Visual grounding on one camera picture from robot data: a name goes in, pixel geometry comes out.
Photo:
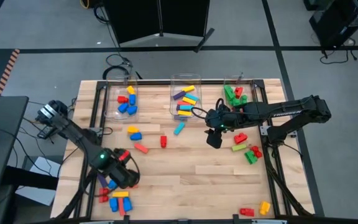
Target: plastic block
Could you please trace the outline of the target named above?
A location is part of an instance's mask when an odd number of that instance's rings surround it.
[[[258,161],[258,158],[256,158],[254,152],[248,151],[244,154],[249,162],[249,164],[254,164],[256,161]]]
[[[129,197],[129,192],[113,192],[111,194],[112,197],[119,197],[119,198],[123,198],[123,197]]]
[[[131,134],[131,136],[129,136],[129,138],[130,138],[132,141],[141,140],[141,139],[142,139],[142,133],[134,133],[134,134]]]
[[[178,115],[182,115],[182,116],[191,116],[192,113],[190,111],[178,111]]]
[[[192,105],[179,105],[181,110],[191,110],[193,108]]]
[[[137,129],[135,126],[129,126],[128,128],[127,128],[127,132],[128,133],[138,133],[139,132],[139,129]]]
[[[185,124],[183,123],[183,122],[181,122],[178,126],[177,126],[177,128],[173,131],[173,133],[174,134],[176,134],[176,135],[178,135],[181,131],[182,131],[182,129],[185,127]]]
[[[135,94],[129,95],[129,104],[132,106],[136,104],[136,95]]]
[[[128,111],[129,115],[136,114],[137,106],[130,106],[130,107],[128,107],[127,111]]]
[[[161,136],[160,137],[160,143],[161,143],[161,147],[165,148],[167,146],[167,137],[166,136]]]
[[[110,189],[116,189],[116,188],[117,188],[117,184],[115,183],[115,181],[110,180],[108,187],[109,187]]]
[[[132,87],[132,86],[127,87],[127,91],[129,94],[135,94],[134,87]]]
[[[192,85],[192,86],[185,87],[182,90],[185,92],[189,92],[189,91],[193,91],[194,89],[195,89],[195,87]]]
[[[255,216],[255,211],[252,208],[240,208],[240,214],[250,216],[250,217],[254,217]]]
[[[266,215],[269,212],[269,210],[270,210],[270,203],[263,201],[260,204],[259,213],[261,215]]]
[[[174,100],[177,100],[177,99],[179,99],[179,98],[181,98],[181,97],[183,97],[183,96],[185,96],[185,95],[186,95],[186,92],[185,92],[185,91],[181,91],[180,93],[178,93],[178,94],[176,94],[176,95],[173,95],[172,97],[173,97]]]
[[[112,212],[118,211],[118,200],[117,198],[110,198],[109,200],[110,208]]]
[[[189,98],[187,98],[187,97],[183,97],[182,100],[183,100],[184,102],[186,102],[186,103],[191,104],[191,105],[195,105],[195,104],[196,104],[196,101],[191,100],[191,99],[189,99]]]
[[[246,148],[247,148],[247,146],[245,144],[240,144],[237,146],[232,146],[231,150],[233,150],[233,152],[237,152],[237,151],[240,151],[241,149],[246,149]]]
[[[132,203],[129,197],[124,197],[124,211],[128,212],[132,210]]]
[[[118,107],[118,111],[120,111],[121,113],[125,113],[128,109],[128,103],[123,103]]]
[[[178,105],[191,105],[191,104],[183,102],[183,101],[178,101]]]
[[[241,97],[241,93],[243,89],[244,89],[243,87],[236,87],[236,89],[234,90],[234,94],[236,95],[237,99]]]
[[[128,103],[128,98],[126,98],[125,96],[118,96],[117,102],[118,103]]]
[[[148,151],[149,151],[146,147],[142,146],[139,143],[135,143],[135,149],[138,149],[138,150],[142,151],[143,153],[148,153]]]
[[[119,209],[119,215],[124,216],[125,210],[124,210],[124,199],[123,198],[118,199],[118,209]]]
[[[248,136],[247,136],[246,134],[240,133],[240,134],[234,136],[234,142],[235,142],[236,144],[240,144],[240,143],[242,143],[243,141],[247,140],[247,138],[248,138]]]
[[[185,97],[187,97],[187,98],[189,98],[191,100],[194,100],[194,101],[198,100],[197,96],[193,96],[192,94],[189,94],[189,93],[186,93]]]

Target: yellow block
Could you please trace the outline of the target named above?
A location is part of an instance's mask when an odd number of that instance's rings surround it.
[[[127,132],[128,133],[138,133],[139,132],[139,129],[137,129],[135,126],[129,126],[128,128],[127,128]]]
[[[196,101],[194,101],[194,100],[192,100],[192,99],[189,99],[189,98],[187,98],[187,97],[183,97],[182,100],[183,100],[184,102],[190,103],[190,104],[192,104],[192,105],[195,105],[195,104],[196,104]]]
[[[190,111],[178,111],[178,115],[191,116]]]
[[[135,94],[134,87],[132,87],[132,86],[127,87],[127,91],[129,94]]]
[[[270,203],[268,202],[262,202],[260,204],[260,209],[259,209],[259,213],[261,215],[266,215],[270,210]]]
[[[182,90],[185,92],[188,92],[188,91],[192,91],[194,89],[195,89],[194,86],[188,86],[188,87],[183,88]]]
[[[129,192],[113,192],[112,197],[129,197]]]

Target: gray floor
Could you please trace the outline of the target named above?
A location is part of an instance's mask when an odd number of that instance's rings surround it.
[[[318,45],[308,23],[312,12],[301,0],[268,0],[281,46]],[[212,0],[208,27],[216,29],[207,45],[271,46],[269,28],[258,0]],[[354,34],[358,44],[358,31]],[[196,45],[197,40],[156,37],[126,46]],[[78,1],[5,0],[0,10],[0,48],[49,49],[113,47],[105,25]],[[46,103],[58,99],[69,104],[81,80],[100,79],[107,53],[20,54],[4,95],[27,95]],[[203,78],[244,74],[249,78],[281,78],[273,51],[201,51],[123,53],[144,78],[169,78],[174,73],[198,73]],[[326,216],[358,218],[358,61],[323,65],[321,53],[283,52],[295,94],[326,99],[333,118],[305,128],[306,140]],[[336,52],[329,60],[343,60]],[[39,105],[29,105],[25,116],[33,119]],[[27,123],[28,132],[36,129]],[[31,156],[41,155],[35,141],[19,135]],[[65,141],[40,141],[48,156],[62,155]],[[20,147],[19,163],[24,158]],[[50,208],[20,208],[18,223],[43,220]]]

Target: wooden table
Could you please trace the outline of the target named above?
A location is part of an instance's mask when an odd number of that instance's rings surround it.
[[[96,82],[81,82],[73,121],[82,128],[89,127]],[[285,101],[279,79],[266,79],[264,82],[269,103]],[[103,138],[103,147],[128,149],[139,165],[139,188],[129,190],[134,207],[133,211],[127,213],[131,220],[230,219],[242,207],[255,209],[256,218],[274,217],[272,209],[266,216],[259,214],[261,201],[271,202],[264,160],[259,159],[256,164],[250,165],[244,157],[248,149],[231,151],[234,135],[241,132],[248,135],[247,144],[260,147],[258,127],[223,134],[222,148],[213,149],[206,144],[207,135],[204,131],[207,127],[202,119],[191,119],[178,136],[173,134],[178,123],[169,112],[169,85],[142,85],[138,88],[138,121],[128,123],[107,119],[105,127],[113,128],[114,132]],[[203,108],[208,110],[214,108],[216,100],[223,96],[223,87],[203,85],[202,94]],[[245,88],[243,94],[249,95],[252,100],[250,87]],[[273,122],[280,125],[288,119],[275,118]],[[126,133],[126,127],[130,125],[137,126],[143,133],[141,144],[149,148],[148,154],[134,149],[134,143]],[[168,138],[166,149],[160,147],[160,135],[163,134]],[[295,139],[287,138],[285,143],[298,148]],[[65,157],[75,148],[69,142]],[[302,206],[313,213],[298,153],[282,146],[280,155],[288,188]],[[83,153],[77,150],[64,163],[51,217],[57,216],[76,192],[82,162]],[[277,196],[283,212],[283,200],[278,187]],[[87,201],[86,196],[84,198],[82,215],[85,215]],[[99,203],[98,199],[93,203],[92,220],[122,220],[117,212],[111,212],[108,203]]]

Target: transparent container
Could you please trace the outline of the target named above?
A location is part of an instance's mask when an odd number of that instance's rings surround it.
[[[136,95],[136,103],[134,106],[138,105],[138,89],[136,77],[133,75],[115,76],[109,78],[107,82],[109,83],[106,98],[107,110],[104,114],[106,118],[115,120],[128,120],[130,122],[137,121],[139,107],[137,109],[137,112],[133,115],[129,115],[128,112],[121,113],[120,111],[118,111],[118,107],[121,104],[117,101],[118,96],[125,96],[126,98],[129,98],[127,87],[132,86],[135,90]]]
[[[174,116],[178,116],[177,105],[178,101],[182,98],[174,100],[173,96],[180,93],[182,88],[194,85],[195,89],[188,92],[198,98],[198,101],[194,105],[195,107],[202,108],[202,94],[201,94],[201,76],[198,74],[174,74],[171,76],[171,96],[170,96],[170,112]],[[200,115],[202,111],[195,110],[197,115]],[[183,116],[183,118],[192,118],[191,116]]]

